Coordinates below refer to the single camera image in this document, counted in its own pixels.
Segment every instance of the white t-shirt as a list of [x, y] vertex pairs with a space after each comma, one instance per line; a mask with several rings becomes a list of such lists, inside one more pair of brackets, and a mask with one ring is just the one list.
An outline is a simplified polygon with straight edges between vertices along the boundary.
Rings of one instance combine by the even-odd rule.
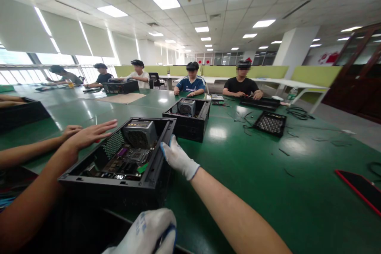
[[[129, 75], [129, 77], [146, 77], [148, 78], [148, 80], [150, 79], [150, 75], [148, 73], [146, 73], [145, 71], [141, 74], [141, 75], [138, 75], [137, 72], [133, 72]], [[139, 88], [150, 88], [150, 84], [148, 81], [138, 81], [138, 86]]]

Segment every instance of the gray t-shirt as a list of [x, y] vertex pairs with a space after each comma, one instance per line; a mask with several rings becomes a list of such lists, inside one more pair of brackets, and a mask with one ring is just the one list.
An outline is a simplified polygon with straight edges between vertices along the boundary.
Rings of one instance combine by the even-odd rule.
[[70, 79], [72, 83], [77, 85], [81, 85], [82, 81], [77, 77], [74, 73], [67, 72], [65, 76], [63, 76], [60, 81], [65, 81], [66, 79]]

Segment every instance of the smartphone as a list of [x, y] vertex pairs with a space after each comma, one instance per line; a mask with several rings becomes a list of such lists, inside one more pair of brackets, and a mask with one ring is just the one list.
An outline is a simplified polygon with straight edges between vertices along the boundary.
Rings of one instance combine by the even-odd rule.
[[381, 216], [381, 191], [377, 187], [358, 174], [341, 170], [335, 170], [335, 173]]

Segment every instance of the white pillar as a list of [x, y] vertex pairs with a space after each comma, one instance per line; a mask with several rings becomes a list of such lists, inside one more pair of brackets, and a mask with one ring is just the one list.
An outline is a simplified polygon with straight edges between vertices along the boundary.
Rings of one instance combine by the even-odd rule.
[[273, 65], [288, 65], [285, 75], [290, 79], [295, 67], [302, 65], [312, 40], [315, 38], [320, 26], [295, 28], [283, 35], [282, 43], [275, 57]]

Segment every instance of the blue jersey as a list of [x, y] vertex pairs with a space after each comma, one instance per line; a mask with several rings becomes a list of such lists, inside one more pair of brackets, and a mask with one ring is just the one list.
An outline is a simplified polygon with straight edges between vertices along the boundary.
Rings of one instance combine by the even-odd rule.
[[191, 83], [189, 81], [189, 76], [184, 77], [180, 82], [176, 85], [180, 91], [193, 92], [198, 89], [205, 90], [205, 80], [202, 77], [197, 76], [195, 81]]

